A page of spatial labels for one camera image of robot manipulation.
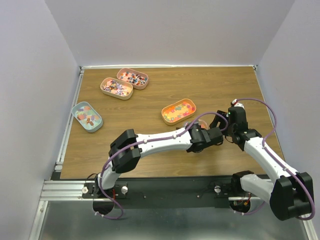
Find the clear plastic cup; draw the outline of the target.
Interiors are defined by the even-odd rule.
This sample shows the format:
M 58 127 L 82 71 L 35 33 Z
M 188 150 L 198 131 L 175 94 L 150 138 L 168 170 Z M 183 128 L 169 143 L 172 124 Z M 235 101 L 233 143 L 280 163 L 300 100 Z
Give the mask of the clear plastic cup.
M 195 122 L 195 124 L 198 124 L 202 129 L 206 129 L 207 130 L 209 128 L 208 124 L 202 119 L 197 120 Z

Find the orange candy tray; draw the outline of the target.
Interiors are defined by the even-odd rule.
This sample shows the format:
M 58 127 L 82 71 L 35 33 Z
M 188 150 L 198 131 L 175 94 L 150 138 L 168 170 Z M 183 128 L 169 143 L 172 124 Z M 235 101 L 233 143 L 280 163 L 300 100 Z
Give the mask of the orange candy tray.
M 167 125 L 173 126 L 193 116 L 196 110 L 194 102 L 184 98 L 164 107 L 161 110 L 161 117 Z

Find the grey candy tray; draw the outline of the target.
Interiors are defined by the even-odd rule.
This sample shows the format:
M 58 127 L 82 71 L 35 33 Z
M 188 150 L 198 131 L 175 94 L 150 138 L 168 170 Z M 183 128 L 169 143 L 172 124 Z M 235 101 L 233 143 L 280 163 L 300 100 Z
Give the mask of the grey candy tray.
M 79 124 L 89 133 L 94 133 L 103 126 L 103 119 L 86 101 L 76 104 L 71 113 Z

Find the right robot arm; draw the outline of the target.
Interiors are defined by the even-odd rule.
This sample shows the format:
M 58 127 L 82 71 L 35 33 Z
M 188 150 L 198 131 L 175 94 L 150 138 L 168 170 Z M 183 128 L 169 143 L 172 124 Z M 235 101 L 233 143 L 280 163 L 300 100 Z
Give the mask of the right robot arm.
M 219 127 L 223 136 L 231 137 L 232 143 L 250 155 L 270 179 L 265 181 L 250 171 L 235 173 L 230 183 L 234 195 L 254 194 L 269 204 L 281 221 L 291 218 L 308 221 L 315 216 L 312 177 L 288 165 L 257 130 L 249 128 L 242 105 L 232 106 L 227 112 L 219 110 L 209 126 Z

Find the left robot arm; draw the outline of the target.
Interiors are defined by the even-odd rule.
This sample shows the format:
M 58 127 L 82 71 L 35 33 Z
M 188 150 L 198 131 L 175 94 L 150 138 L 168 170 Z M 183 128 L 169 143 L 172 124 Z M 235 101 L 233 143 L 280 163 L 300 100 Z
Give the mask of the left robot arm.
M 121 174 L 134 170 L 140 159 L 173 150 L 199 153 L 223 143 L 219 127 L 204 129 L 198 124 L 157 134 L 136 134 L 133 129 L 124 131 L 110 144 L 108 160 L 98 174 L 93 191 L 107 197 Z

